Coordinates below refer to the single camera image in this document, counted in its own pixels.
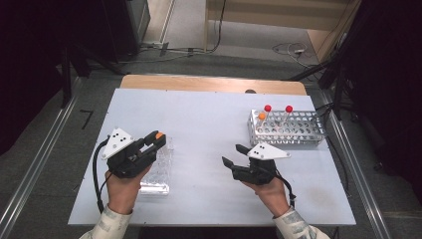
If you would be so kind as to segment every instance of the human hand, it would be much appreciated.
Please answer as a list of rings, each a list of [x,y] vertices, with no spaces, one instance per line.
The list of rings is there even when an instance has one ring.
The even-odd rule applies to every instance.
[[[280,217],[289,210],[285,184],[280,179],[275,177],[270,183],[264,185],[255,185],[244,181],[242,183],[255,191],[255,194],[260,197],[274,217]]]
[[[142,180],[142,177],[151,167],[152,165],[134,178],[119,178],[112,175],[106,182],[108,191],[108,208],[119,214],[130,214],[134,207],[137,193],[140,189],[140,180]],[[110,174],[111,172],[107,171],[105,173],[105,178],[108,178]]]

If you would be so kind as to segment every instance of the metal rail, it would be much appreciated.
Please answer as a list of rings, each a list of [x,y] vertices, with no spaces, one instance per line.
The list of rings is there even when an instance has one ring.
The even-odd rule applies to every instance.
[[[10,198],[6,210],[1,217],[0,221],[0,238],[6,239],[11,233],[16,220],[19,217],[22,209],[25,206],[26,201],[31,194],[32,189],[40,176],[44,165],[46,164],[49,155],[60,135],[62,129],[72,112],[72,109],[77,101],[79,91],[82,87],[81,78],[76,78],[73,85],[74,96],[69,101],[68,105],[59,111],[52,127],[50,128],[46,138],[43,141],[40,149],[35,155],[34,159],[27,172],[25,173],[18,188]]]
[[[327,92],[322,92],[321,94],[325,104],[332,102],[330,95]],[[385,224],[382,213],[378,208],[378,204],[375,200],[375,197],[373,196],[370,186],[366,181],[366,177],[360,168],[351,143],[347,137],[347,134],[345,133],[342,121],[338,121],[334,114],[330,114],[330,121],[334,127],[334,131],[340,143],[341,149],[344,152],[345,161],[347,162],[351,176],[354,179],[357,191],[360,195],[363,206],[365,207],[376,238],[390,239],[390,232],[387,228],[387,225]]]

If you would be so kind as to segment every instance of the clear plastic container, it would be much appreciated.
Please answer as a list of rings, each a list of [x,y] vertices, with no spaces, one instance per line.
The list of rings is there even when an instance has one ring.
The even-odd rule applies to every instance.
[[[173,157],[173,141],[167,137],[166,145],[157,152],[157,159],[140,182],[140,194],[168,195],[170,192],[170,170]]]

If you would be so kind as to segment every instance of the white table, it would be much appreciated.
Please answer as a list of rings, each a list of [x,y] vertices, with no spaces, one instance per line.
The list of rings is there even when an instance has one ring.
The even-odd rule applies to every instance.
[[[135,138],[153,130],[172,137],[174,145],[168,196],[138,197],[130,223],[149,226],[267,226],[272,215],[254,192],[232,178],[221,156],[246,165],[235,149],[249,146],[246,121],[251,109],[270,104],[314,109],[308,96],[117,89],[98,142],[116,126]],[[296,208],[310,224],[354,225],[355,220],[325,140],[316,146],[283,148],[289,159],[277,167],[297,196]],[[107,169],[99,159],[102,183]],[[106,204],[106,189],[103,192]],[[82,181],[71,225],[94,225],[100,217],[93,184],[92,161]]]

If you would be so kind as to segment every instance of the white sleeve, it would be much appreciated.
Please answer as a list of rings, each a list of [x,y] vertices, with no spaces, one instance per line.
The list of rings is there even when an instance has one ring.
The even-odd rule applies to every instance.
[[[292,207],[284,215],[273,220],[285,239],[329,239],[319,229],[310,226]]]
[[[121,239],[131,215],[121,215],[106,207],[94,229],[85,233],[80,239]]]

